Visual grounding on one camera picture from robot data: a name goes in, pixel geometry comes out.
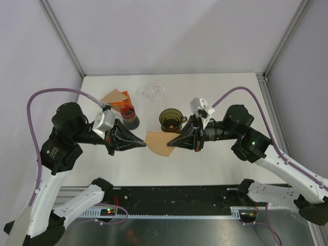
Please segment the dark green dripper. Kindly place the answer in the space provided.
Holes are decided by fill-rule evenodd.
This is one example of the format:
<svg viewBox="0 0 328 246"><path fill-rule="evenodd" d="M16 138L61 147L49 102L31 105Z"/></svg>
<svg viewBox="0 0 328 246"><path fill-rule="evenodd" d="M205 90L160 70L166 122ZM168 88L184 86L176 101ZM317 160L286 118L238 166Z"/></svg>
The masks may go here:
<svg viewBox="0 0 328 246"><path fill-rule="evenodd" d="M179 133L182 124L187 122L187 117L174 108L163 110L159 115L161 130L168 133Z"/></svg>

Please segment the brown paper coffee filter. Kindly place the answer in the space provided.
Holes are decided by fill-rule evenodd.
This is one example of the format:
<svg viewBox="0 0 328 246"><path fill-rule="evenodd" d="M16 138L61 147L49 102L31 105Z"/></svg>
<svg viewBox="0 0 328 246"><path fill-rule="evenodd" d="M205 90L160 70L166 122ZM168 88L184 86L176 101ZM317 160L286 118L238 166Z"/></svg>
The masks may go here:
<svg viewBox="0 0 328 246"><path fill-rule="evenodd" d="M146 134L144 143L153 153L169 157L175 147L168 147L167 144L178 136L179 134L177 133L149 131Z"/></svg>

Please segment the orange coffee filter box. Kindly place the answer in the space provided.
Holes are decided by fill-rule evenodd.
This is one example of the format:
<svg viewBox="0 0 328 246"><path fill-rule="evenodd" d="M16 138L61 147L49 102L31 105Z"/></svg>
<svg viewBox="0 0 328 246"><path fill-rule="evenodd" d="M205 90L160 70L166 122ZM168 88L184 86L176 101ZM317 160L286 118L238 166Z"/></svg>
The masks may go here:
<svg viewBox="0 0 328 246"><path fill-rule="evenodd" d="M113 106L123 106L131 104L131 99L128 91L115 91L111 97L112 101L110 102Z"/></svg>

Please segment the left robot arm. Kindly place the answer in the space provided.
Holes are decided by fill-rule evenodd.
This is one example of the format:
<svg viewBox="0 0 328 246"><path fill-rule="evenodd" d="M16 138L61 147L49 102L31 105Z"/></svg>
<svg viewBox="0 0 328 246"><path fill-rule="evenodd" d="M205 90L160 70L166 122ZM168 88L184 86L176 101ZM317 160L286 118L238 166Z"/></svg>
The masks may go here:
<svg viewBox="0 0 328 246"><path fill-rule="evenodd" d="M99 112L89 122L77 103L61 105L52 118L53 129L40 151L40 188L34 202L19 219L5 225L7 245L55 245L66 228L96 204L117 202L113 185L97 178L70 201L53 205L75 162L82 155L80 144L103 145L109 155L116 151L143 148L146 143L130 132L111 110Z"/></svg>

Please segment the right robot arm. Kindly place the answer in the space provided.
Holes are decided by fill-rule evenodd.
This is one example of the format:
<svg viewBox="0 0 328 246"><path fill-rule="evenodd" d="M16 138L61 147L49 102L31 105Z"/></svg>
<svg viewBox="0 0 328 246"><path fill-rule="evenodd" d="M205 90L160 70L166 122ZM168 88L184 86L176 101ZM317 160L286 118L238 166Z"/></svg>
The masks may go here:
<svg viewBox="0 0 328 246"><path fill-rule="evenodd" d="M254 117L243 105L230 106L222 121L210 119L206 127L194 114L180 135L167 145L199 152L205 142L234 140L231 150L238 159L254 163L287 183L281 187L244 179L236 191L241 205L271 203L295 210L313 224L326 225L327 179L311 173L283 153L272 139L251 127L253 121Z"/></svg>

